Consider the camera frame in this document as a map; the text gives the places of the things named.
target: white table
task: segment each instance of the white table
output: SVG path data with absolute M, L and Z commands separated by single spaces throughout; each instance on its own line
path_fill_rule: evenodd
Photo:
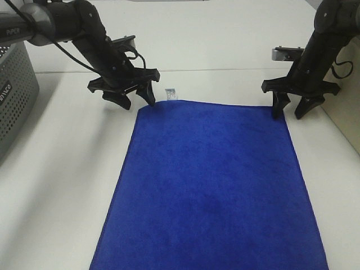
M 157 100 L 175 88 L 184 100 L 270 105 L 262 81 L 289 68 L 271 48 L 304 46 L 313 30 L 314 9 L 297 0 L 93 3 L 111 37 L 136 34 L 162 70 Z M 40 95 L 0 165 L 0 269 L 88 269 L 145 102 L 131 94 L 125 111 L 91 94 L 96 74 L 52 46 L 28 50 Z M 358 269 L 360 157 L 321 108 L 296 120 L 291 99 L 286 120 L 330 269 Z

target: towel tag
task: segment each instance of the towel tag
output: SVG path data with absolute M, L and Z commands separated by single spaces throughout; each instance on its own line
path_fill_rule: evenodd
M 168 96 L 168 100 L 178 100 L 178 95 L 174 88 L 165 89 L 166 95 Z

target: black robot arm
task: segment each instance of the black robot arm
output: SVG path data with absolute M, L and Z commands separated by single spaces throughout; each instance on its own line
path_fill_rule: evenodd
M 0 44 L 27 40 L 36 46 L 44 46 L 72 41 L 92 70 L 101 76 L 89 83 L 91 92 L 102 90 L 103 99 L 127 110 L 131 102 L 126 95 L 133 91 L 149 105 L 155 104 L 151 82 L 159 81 L 159 72 L 146 68 L 145 60 L 134 47 L 135 36 L 111 40 L 95 6 L 88 1 L 48 3 L 35 0 L 35 3 L 21 7 L 21 15 L 0 15 Z M 126 52 L 140 56 L 144 67 L 134 67 L 130 61 L 134 57 L 128 57 Z
M 286 77 L 265 80 L 264 93 L 273 92 L 273 117 L 282 114 L 290 102 L 287 94 L 302 96 L 295 115 L 302 118 L 324 103 L 323 95 L 337 95 L 340 87 L 324 81 L 340 50 L 360 35 L 360 0 L 324 0 L 315 15 L 314 32 L 305 49 L 276 48 L 283 60 L 294 61 Z

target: gray plastic basket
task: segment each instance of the gray plastic basket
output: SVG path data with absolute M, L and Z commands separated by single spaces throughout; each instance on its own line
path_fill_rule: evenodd
M 0 46 L 0 159 L 26 121 L 38 93 L 24 42 Z

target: black cable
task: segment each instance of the black cable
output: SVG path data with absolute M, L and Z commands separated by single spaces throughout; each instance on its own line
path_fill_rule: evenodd
M 26 23 L 34 28 L 33 22 L 29 20 L 10 0 L 4 0 Z
M 28 23 L 29 27 L 34 29 L 34 25 L 33 22 L 30 21 L 12 2 L 11 0 L 4 0 L 26 23 Z M 46 37 L 49 41 L 51 41 L 57 48 L 59 48 L 64 54 L 66 54 L 67 56 L 69 56 L 73 61 L 75 61 L 76 63 L 78 63 L 79 65 L 82 65 L 84 68 L 95 72 L 97 74 L 99 74 L 100 76 L 102 76 L 102 74 L 97 71 L 96 69 L 84 64 L 83 62 L 81 62 L 80 60 L 78 60 L 77 58 L 75 58 L 70 52 L 68 52 L 66 49 L 64 49 L 60 44 L 58 44 L 55 40 L 53 40 L 52 38 L 50 38 L 48 35 L 46 35 L 45 33 L 40 33 L 41 35 L 43 35 L 44 37 Z
M 143 63 L 143 68 L 146 69 L 146 61 L 145 58 L 133 47 L 130 45 L 126 45 L 126 44 L 122 44 L 121 46 L 125 47 L 126 49 L 128 49 L 130 52 L 132 52 L 135 57 L 128 57 L 131 60 L 135 60 L 137 57 L 140 57 Z
M 339 80 L 345 79 L 345 78 L 347 78 L 348 76 L 350 76 L 350 75 L 352 74 L 352 72 L 353 72 L 353 70 L 354 70 L 354 63 L 353 63 L 352 61 L 345 61 L 345 62 L 338 63 L 338 62 L 336 62 L 336 59 L 335 59 L 335 65 L 337 65 L 337 66 L 342 66 L 342 65 L 345 65 L 345 64 L 351 64 L 351 69 L 350 69 L 350 72 L 348 73 L 348 75 L 343 76 L 343 77 L 339 76 L 339 75 L 336 73 L 335 67 L 334 67 L 333 65 L 331 66 L 332 74 L 334 75 L 334 77 L 335 77 L 336 79 L 339 79 Z

